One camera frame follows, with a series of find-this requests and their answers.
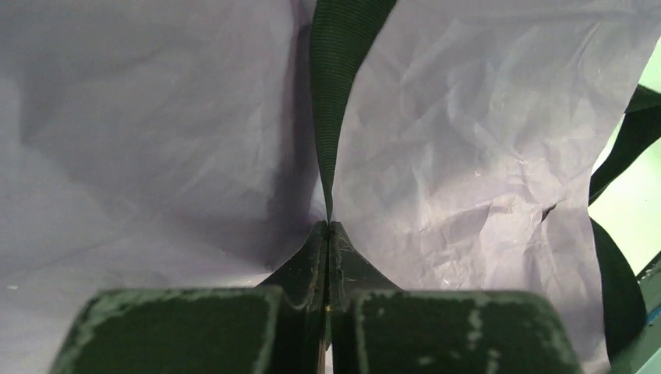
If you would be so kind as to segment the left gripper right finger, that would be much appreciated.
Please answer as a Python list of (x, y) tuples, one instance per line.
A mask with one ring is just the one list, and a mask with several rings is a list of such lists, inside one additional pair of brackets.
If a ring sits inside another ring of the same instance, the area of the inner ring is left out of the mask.
[(579, 373), (555, 309), (523, 291), (405, 291), (329, 227), (336, 373)]

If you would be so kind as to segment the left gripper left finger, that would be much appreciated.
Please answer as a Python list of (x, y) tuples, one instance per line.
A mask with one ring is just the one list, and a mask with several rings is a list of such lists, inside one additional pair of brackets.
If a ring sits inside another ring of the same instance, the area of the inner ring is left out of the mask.
[(74, 319), (53, 373), (322, 373), (328, 224), (253, 288), (115, 289)]

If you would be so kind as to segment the purple pink wrapping paper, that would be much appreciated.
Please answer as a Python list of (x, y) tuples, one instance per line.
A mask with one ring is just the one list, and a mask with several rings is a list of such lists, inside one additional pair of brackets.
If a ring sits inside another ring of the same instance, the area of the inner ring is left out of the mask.
[[(219, 287), (325, 215), (313, 1), (1, 4), (1, 370), (105, 288)], [(399, 1), (357, 77), (334, 217), (403, 288), (545, 295), (608, 366), (591, 171), (657, 1)]]

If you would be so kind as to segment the black ribbon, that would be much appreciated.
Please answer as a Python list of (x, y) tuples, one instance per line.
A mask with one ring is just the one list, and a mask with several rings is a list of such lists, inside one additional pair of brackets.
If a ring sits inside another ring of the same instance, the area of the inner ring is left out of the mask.
[(319, 1), (327, 209), (403, 288), (544, 295), (597, 369), (647, 313), (593, 167), (659, 35), (657, 1)]

